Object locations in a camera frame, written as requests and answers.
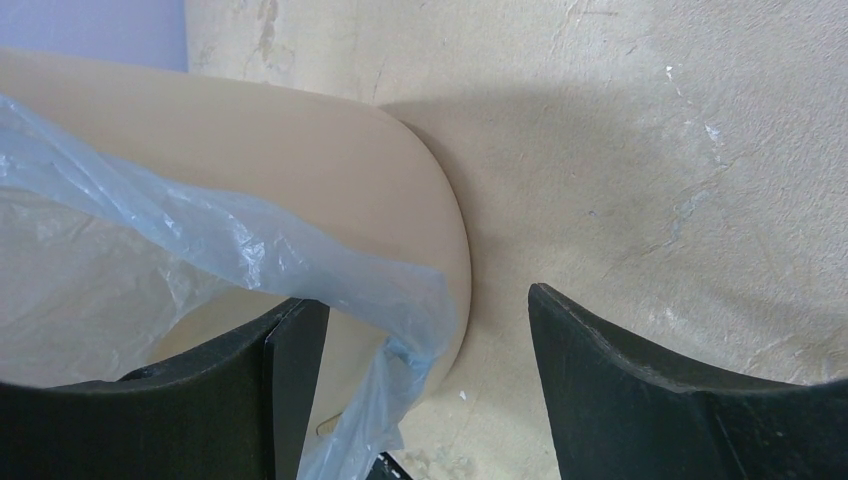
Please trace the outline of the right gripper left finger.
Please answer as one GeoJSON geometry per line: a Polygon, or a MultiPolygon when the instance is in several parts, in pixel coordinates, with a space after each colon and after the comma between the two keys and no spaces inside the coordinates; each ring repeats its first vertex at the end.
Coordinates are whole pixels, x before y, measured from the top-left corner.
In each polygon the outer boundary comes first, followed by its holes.
{"type": "Polygon", "coordinates": [[[1,386],[5,479],[293,479],[330,310],[289,299],[114,382],[1,386]]]}

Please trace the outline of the beige paper trash bin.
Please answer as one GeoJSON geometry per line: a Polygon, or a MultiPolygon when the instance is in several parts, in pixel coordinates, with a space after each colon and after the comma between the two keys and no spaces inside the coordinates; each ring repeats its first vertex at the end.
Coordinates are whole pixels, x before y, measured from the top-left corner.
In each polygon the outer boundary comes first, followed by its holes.
{"type": "Polygon", "coordinates": [[[463,341],[466,231],[433,154],[376,107],[266,84],[3,49],[1,91],[99,152],[183,183],[259,197],[345,246],[442,272],[463,341]]]}

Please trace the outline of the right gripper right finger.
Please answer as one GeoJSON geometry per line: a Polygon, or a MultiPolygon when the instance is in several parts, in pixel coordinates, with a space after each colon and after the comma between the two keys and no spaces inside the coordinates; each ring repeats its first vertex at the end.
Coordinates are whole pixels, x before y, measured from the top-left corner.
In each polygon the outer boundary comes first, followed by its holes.
{"type": "Polygon", "coordinates": [[[708,365],[549,285],[528,314],[564,479],[843,479],[847,384],[791,385],[708,365]]]}

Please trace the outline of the blue plastic trash bag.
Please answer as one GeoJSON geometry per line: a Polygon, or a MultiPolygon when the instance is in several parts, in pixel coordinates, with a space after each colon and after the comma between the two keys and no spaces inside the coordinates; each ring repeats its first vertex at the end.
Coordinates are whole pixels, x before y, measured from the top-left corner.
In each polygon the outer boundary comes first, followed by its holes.
{"type": "Polygon", "coordinates": [[[443,275],[100,154],[2,99],[1,386],[114,382],[289,299],[330,310],[293,479],[363,479],[456,330],[443,275]]]}

